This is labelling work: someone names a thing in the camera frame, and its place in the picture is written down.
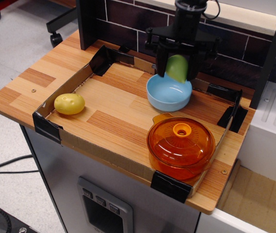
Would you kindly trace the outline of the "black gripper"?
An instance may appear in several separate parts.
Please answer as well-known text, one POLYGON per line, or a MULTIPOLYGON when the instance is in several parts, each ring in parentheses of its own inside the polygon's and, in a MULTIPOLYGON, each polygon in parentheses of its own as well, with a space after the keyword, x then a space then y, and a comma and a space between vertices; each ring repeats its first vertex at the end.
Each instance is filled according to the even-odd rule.
POLYGON ((217 54, 221 37, 199 29, 202 12, 176 11, 165 27, 147 28, 145 48, 156 53, 157 73, 164 77, 168 53, 189 55, 187 80, 195 79, 208 56, 217 54))

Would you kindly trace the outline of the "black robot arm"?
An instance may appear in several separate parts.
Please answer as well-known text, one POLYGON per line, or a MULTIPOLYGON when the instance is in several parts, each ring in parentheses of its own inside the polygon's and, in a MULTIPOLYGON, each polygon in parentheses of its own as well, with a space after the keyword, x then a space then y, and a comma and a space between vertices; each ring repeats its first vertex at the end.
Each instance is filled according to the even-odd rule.
POLYGON ((180 83, 196 78, 202 64, 217 55, 221 38, 199 29, 205 0, 177 0, 173 23, 147 28, 145 48, 156 54, 156 71, 180 83))

